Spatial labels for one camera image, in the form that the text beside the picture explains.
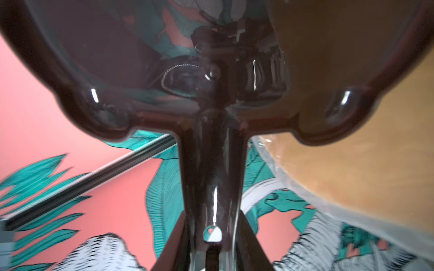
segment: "translucent brown plastic object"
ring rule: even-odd
[[[185,224],[171,244],[189,245],[169,270],[272,270],[239,212],[249,138],[291,131],[319,145],[348,135],[433,39],[432,1],[277,0],[272,24],[212,22],[192,33],[196,54],[171,58],[112,13],[139,8],[132,0],[2,0],[0,29],[85,132],[176,137]],[[204,239],[211,227],[220,240]]]

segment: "black strip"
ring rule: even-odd
[[[36,218],[46,214],[47,212],[75,199],[76,197],[88,192],[89,190],[113,179],[114,177],[122,174],[123,172],[131,169],[134,166],[154,157],[160,152],[170,148],[176,144],[175,138],[172,136],[164,136],[154,140],[152,144],[144,146],[138,151],[132,152],[124,159],[104,168],[87,178],[83,178],[80,182],[60,191],[59,193],[49,197],[22,212],[12,214],[11,217],[6,218],[6,230],[16,230],[27,223],[32,222]]]

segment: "tan surface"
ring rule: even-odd
[[[322,147],[289,133],[262,139],[295,181],[323,199],[434,232],[434,50],[348,138]]]

